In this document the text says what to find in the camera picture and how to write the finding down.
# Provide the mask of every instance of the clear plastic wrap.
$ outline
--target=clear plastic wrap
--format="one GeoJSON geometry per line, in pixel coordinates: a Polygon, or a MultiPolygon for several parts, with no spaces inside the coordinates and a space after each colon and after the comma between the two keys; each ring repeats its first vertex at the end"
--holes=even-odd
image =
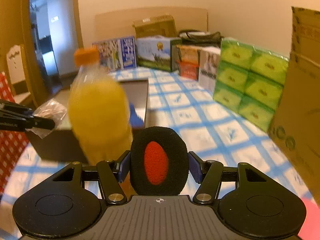
{"type": "Polygon", "coordinates": [[[55,128],[52,130],[48,130],[48,129],[33,127],[27,130],[34,132],[41,139],[43,139],[44,137],[49,135],[53,130],[57,128],[57,126],[62,122],[66,114],[67,114],[67,108],[62,104],[60,104],[57,100],[52,98],[49,101],[42,104],[41,106],[39,106],[34,111],[33,115],[53,119],[55,122],[55,128]]]}

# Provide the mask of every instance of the colorful box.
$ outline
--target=colorful box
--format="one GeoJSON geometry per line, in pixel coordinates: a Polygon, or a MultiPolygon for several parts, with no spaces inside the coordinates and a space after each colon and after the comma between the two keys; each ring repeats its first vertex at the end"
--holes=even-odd
{"type": "Polygon", "coordinates": [[[110,71],[137,67],[133,36],[94,42],[92,45],[99,50],[101,66],[110,71]]]}
{"type": "Polygon", "coordinates": [[[137,38],[137,55],[139,66],[156,68],[165,71],[175,71],[176,65],[172,63],[172,46],[182,43],[181,38],[167,38],[153,36],[137,38]]]}
{"type": "Polygon", "coordinates": [[[282,90],[282,85],[251,72],[244,93],[276,110],[282,90]]]}
{"type": "Polygon", "coordinates": [[[218,81],[244,92],[247,77],[248,71],[224,61],[220,62],[217,74],[218,81]]]}
{"type": "Polygon", "coordinates": [[[239,91],[232,89],[220,82],[216,83],[213,99],[236,113],[238,112],[242,97],[243,94],[239,91]]]}
{"type": "Polygon", "coordinates": [[[198,80],[199,78],[199,65],[190,62],[178,61],[179,75],[181,77],[198,80]]]}
{"type": "Polygon", "coordinates": [[[199,85],[210,92],[214,91],[221,50],[206,47],[200,51],[199,85]]]}
{"type": "Polygon", "coordinates": [[[275,111],[253,98],[244,96],[238,113],[264,132],[267,132],[275,111]]]}
{"type": "Polygon", "coordinates": [[[177,45],[179,49],[180,61],[190,62],[193,64],[200,64],[200,51],[203,47],[192,45],[177,45]]]}
{"type": "Polygon", "coordinates": [[[287,76],[289,59],[270,51],[256,49],[250,70],[284,84],[287,76]]]}

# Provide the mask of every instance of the pink object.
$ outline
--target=pink object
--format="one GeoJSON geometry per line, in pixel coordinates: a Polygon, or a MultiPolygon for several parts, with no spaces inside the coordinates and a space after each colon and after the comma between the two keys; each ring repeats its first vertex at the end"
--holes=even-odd
{"type": "Polygon", "coordinates": [[[320,208],[310,200],[303,198],[307,216],[298,236],[303,240],[320,240],[320,208]]]}

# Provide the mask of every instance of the blue checkered tablecloth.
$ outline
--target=blue checkered tablecloth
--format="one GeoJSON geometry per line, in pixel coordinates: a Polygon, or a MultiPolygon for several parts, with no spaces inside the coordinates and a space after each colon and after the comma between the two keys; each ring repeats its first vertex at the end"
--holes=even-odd
{"type": "MultiPolygon", "coordinates": [[[[149,78],[149,126],[173,128],[185,141],[189,151],[203,160],[217,160],[236,167],[247,162],[266,173],[287,189],[311,199],[312,195],[296,170],[268,135],[256,126],[212,100],[212,93],[196,81],[148,68],[111,73],[117,80],[149,78]]],[[[12,217],[12,205],[66,163],[41,160],[29,145],[10,176],[0,203],[0,239],[21,236],[12,217]]],[[[97,183],[85,187],[101,198],[97,183]]],[[[189,175],[181,194],[191,197],[199,185],[189,175]]],[[[234,189],[234,182],[223,182],[219,197],[234,189]]]]}

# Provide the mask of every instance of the orange juice bottle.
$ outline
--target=orange juice bottle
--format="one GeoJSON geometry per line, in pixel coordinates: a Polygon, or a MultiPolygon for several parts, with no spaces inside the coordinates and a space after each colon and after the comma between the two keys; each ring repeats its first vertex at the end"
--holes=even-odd
{"type": "MultiPolygon", "coordinates": [[[[108,70],[100,66],[96,48],[78,49],[74,55],[80,66],[69,96],[68,115],[73,133],[90,165],[118,159],[130,150],[132,130],[125,91],[108,70]]],[[[122,183],[128,195],[130,183],[122,183]]]]}

